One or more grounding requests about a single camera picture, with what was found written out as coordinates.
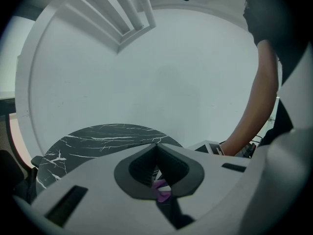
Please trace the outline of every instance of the cable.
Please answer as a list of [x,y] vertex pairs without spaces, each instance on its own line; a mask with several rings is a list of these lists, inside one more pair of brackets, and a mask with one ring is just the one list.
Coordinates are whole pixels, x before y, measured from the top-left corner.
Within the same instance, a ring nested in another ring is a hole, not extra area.
[[256,135],[256,137],[259,137],[260,139],[263,139],[261,136]]

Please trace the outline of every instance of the black slot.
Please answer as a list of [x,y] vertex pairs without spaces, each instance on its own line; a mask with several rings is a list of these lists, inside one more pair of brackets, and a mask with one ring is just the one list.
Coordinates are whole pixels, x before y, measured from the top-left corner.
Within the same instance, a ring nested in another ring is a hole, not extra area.
[[244,166],[236,165],[236,164],[229,164],[229,163],[223,164],[222,167],[230,169],[230,170],[239,171],[239,172],[245,172],[246,170],[246,167]]
[[60,227],[64,226],[87,191],[87,188],[74,186],[45,217]]
[[156,153],[154,150],[150,150],[131,162],[129,173],[138,182],[151,187],[156,163]]
[[199,147],[198,149],[196,149],[196,151],[209,153],[205,145]]
[[156,205],[176,229],[183,228],[194,222],[192,217],[181,213],[176,197],[171,196],[163,203],[156,202]]
[[218,152],[218,151],[221,150],[219,144],[210,143],[210,147],[211,147],[211,149],[212,149],[213,154],[219,155],[219,152]]
[[173,156],[158,146],[157,165],[162,171],[166,182],[173,184],[184,178],[189,172],[189,166],[183,160]]

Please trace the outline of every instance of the black strip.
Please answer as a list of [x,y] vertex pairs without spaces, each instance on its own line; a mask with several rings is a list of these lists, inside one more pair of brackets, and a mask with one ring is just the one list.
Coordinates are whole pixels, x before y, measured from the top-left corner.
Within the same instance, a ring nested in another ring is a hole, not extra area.
[[43,156],[35,156],[30,162],[33,166],[39,168],[42,160]]
[[52,208],[46,215],[46,218],[60,227],[64,226],[87,191],[88,189],[85,187],[74,186],[56,206]]
[[129,173],[138,182],[151,187],[156,163],[155,150],[151,149],[130,163]]
[[168,150],[166,150],[166,147],[164,148],[158,146],[156,156],[157,166],[162,171],[162,175],[164,175],[164,178],[169,186],[172,186],[182,180],[189,173],[190,170],[190,167],[186,161],[188,158],[184,161],[177,155],[178,153],[175,156],[174,154],[168,152]]
[[196,149],[196,151],[209,153],[205,145],[199,147],[198,149]]
[[14,98],[0,100],[0,116],[15,112],[16,108]]
[[194,222],[192,217],[181,213],[176,197],[171,196],[163,203],[157,201],[156,206],[177,230]]
[[229,163],[223,164],[222,167],[230,169],[230,170],[239,171],[239,172],[245,172],[245,170],[246,170],[245,166],[236,165],[236,164],[229,164]]
[[218,150],[220,151],[221,148],[220,148],[220,145],[217,143],[217,144],[214,144],[214,143],[209,143],[210,147],[211,147],[211,150],[213,152],[213,154],[215,155],[219,155],[219,152]]

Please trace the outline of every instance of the curved white structure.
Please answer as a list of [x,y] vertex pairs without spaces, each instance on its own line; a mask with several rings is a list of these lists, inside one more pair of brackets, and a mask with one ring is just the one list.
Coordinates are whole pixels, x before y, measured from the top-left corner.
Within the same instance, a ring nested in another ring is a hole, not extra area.
[[257,69],[248,32],[204,13],[162,9],[155,29],[119,39],[89,4],[54,0],[23,47],[16,105],[31,157],[102,123],[148,126],[185,147],[227,138]]

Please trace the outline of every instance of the white panel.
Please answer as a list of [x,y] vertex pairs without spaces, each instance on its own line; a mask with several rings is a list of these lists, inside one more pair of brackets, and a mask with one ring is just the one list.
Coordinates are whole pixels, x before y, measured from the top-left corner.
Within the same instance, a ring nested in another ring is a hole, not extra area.
[[141,5],[143,7],[143,10],[146,14],[146,17],[147,17],[147,20],[148,20],[150,27],[155,28],[157,24],[156,24],[156,21],[155,21],[154,16],[153,16],[153,11],[152,11],[152,7],[150,4],[150,0],[140,0],[140,2],[141,2]]
[[120,33],[125,34],[130,30],[123,18],[109,0],[86,0],[102,16],[104,16]]
[[13,16],[0,41],[0,93],[1,98],[10,96],[15,90],[15,73],[18,56],[34,21]]
[[313,126],[313,50],[309,44],[298,66],[278,92],[294,128]]
[[195,152],[170,144],[165,146],[197,161],[204,169],[204,180],[197,190],[192,195],[178,199],[181,212],[195,220],[200,219],[222,201],[243,176],[242,172],[224,168],[222,165],[230,163],[247,167],[251,161],[247,158]]
[[[122,40],[122,35],[109,24],[104,18],[102,18],[89,4],[84,0],[68,0],[67,6],[71,6],[77,14],[81,17],[87,19],[89,24],[94,25],[101,31],[103,34],[107,34],[117,43],[120,43]],[[67,22],[70,22],[70,14],[65,18]],[[81,27],[77,22],[72,22],[76,27]]]
[[117,1],[125,11],[135,30],[141,30],[143,28],[143,24],[138,16],[138,13],[134,5],[132,4],[132,1],[131,0],[117,0]]
[[0,100],[15,97],[15,92],[0,92]]
[[38,137],[33,126],[33,119],[30,116],[31,102],[29,93],[31,88],[33,60],[46,27],[55,12],[65,1],[66,0],[53,0],[41,13],[27,36],[17,67],[15,91],[16,111],[24,142],[32,158],[45,153],[45,151],[40,148]]

